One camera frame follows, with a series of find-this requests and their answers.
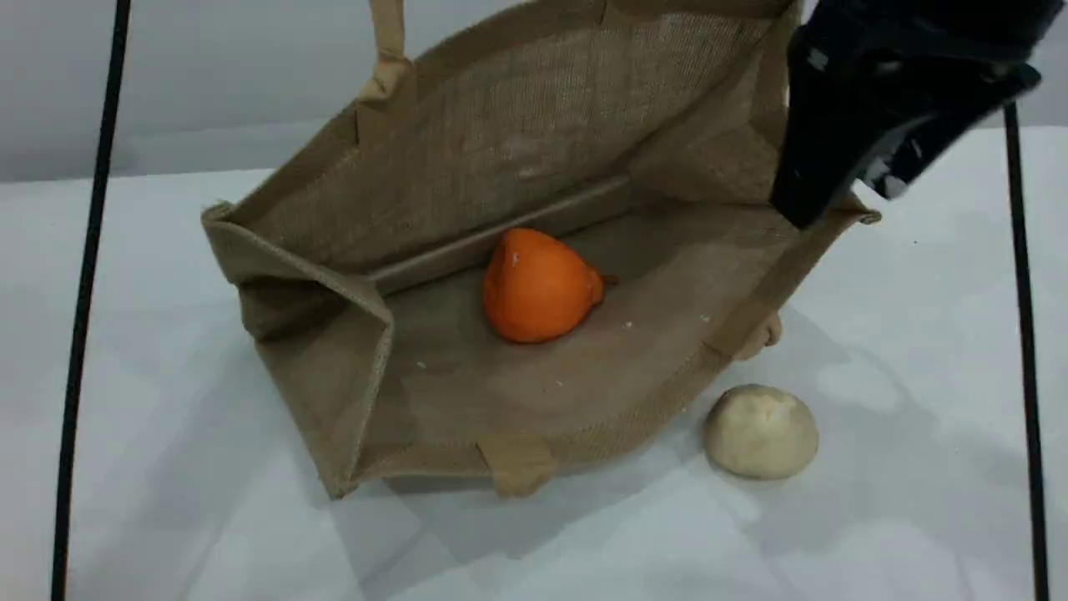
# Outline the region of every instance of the orange fruit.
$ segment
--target orange fruit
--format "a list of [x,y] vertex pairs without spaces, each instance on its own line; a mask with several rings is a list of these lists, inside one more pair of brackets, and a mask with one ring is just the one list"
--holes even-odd
[[559,338],[604,297],[604,281],[574,250],[541,232],[504,232],[482,282],[490,326],[513,343]]

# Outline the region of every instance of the black cable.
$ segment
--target black cable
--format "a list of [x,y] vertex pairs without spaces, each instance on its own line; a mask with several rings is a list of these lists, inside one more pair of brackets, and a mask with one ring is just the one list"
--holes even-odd
[[116,0],[115,22],[111,34],[111,60],[108,64],[107,88],[104,93],[100,136],[96,145],[93,192],[89,204],[89,222],[85,225],[85,248],[81,255],[78,303],[75,307],[66,399],[63,406],[63,433],[60,443],[59,478],[56,486],[56,536],[52,541],[52,601],[63,601],[66,598],[67,552],[70,543],[70,489],[74,480],[75,439],[78,433],[78,406],[81,401],[85,338],[89,336],[89,315],[93,300],[93,280],[96,275],[96,256],[100,246],[104,200],[108,193],[108,177],[111,174],[111,146],[115,139],[115,121],[119,116],[119,92],[123,83],[129,18],[130,0]]
[[1009,206],[1016,255],[1016,294],[1020,309],[1020,349],[1023,359],[1023,420],[1027,432],[1027,486],[1031,492],[1031,549],[1035,600],[1049,601],[1049,559],[1046,547],[1046,486],[1042,479],[1042,441],[1038,421],[1038,379],[1035,366],[1035,316],[1031,302],[1031,260],[1023,210],[1023,169],[1020,158],[1020,118],[1016,102],[1005,107]]

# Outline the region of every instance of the jute bag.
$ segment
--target jute bag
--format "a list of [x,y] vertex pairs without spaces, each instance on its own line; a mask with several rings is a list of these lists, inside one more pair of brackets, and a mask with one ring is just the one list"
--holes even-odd
[[[334,497],[399,475],[523,495],[635,448],[871,215],[847,199],[798,232],[766,203],[798,4],[534,0],[414,62],[402,0],[371,5],[374,79],[203,213]],[[483,318],[483,267],[516,224],[621,280],[551,344]]]

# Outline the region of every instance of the black robotic arm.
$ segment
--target black robotic arm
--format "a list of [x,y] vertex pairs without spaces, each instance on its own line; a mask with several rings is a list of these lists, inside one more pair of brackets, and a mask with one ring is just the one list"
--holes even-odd
[[771,203],[805,227],[861,178],[900,194],[977,122],[1038,85],[1062,0],[822,0],[790,43]]

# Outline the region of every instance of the white backdrop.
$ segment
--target white backdrop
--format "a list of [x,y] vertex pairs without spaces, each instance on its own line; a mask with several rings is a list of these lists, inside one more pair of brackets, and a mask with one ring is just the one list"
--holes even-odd
[[[520,0],[408,0],[408,52]],[[814,0],[806,0],[810,6]],[[92,173],[113,0],[0,0],[0,180]],[[134,0],[116,174],[269,168],[370,75],[366,0]],[[1025,124],[1068,125],[1068,18]]]

